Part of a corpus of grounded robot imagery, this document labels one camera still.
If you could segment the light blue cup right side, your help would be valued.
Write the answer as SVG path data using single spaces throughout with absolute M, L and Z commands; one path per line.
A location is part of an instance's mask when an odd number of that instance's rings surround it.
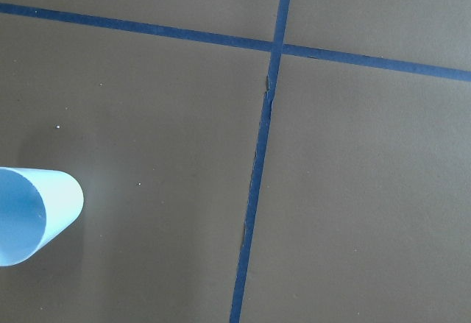
M 62 171 L 1 168 L 1 266 L 14 266 L 71 225 L 82 212 L 80 184 Z

